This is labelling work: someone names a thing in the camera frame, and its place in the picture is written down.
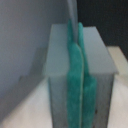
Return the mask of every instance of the gray background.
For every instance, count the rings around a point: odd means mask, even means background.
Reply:
[[[0,0],[0,98],[27,75],[52,23],[64,23],[65,0]]]

